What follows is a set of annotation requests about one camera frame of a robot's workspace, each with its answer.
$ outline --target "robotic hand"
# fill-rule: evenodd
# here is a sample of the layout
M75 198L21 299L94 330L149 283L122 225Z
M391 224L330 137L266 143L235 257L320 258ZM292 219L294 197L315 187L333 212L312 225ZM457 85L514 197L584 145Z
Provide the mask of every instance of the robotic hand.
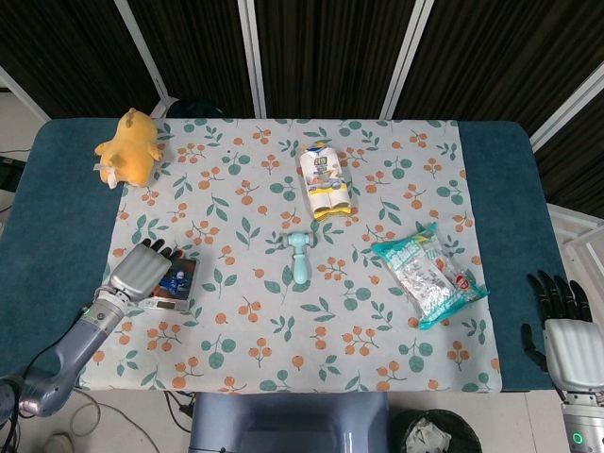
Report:
M545 354L537 351L528 324L521 327L522 345L561 396L570 449L604 452L604 337L576 281L569 286L560 277L538 275L528 275L528 282L544 329Z
M65 404L84 365L126 315L128 302L146 298L170 269L171 260L180 256L168 247L161 250L163 245L164 240L151 244L149 239L137 244L115 268L109 284L96 290L90 307L50 346L59 358L56 374L32 368L45 349L21 375L0 378L0 424L10 418L15 425L18 410L45 417Z

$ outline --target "stuffed animal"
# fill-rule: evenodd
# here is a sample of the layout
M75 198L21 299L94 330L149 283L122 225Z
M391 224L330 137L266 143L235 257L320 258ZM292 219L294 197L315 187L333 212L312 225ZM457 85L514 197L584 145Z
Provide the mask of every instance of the stuffed animal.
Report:
M130 109L117 125L113 139L100 143L94 153L101 157L101 180L114 189L120 181L133 186L146 186L161 151L156 146L158 130L144 113Z

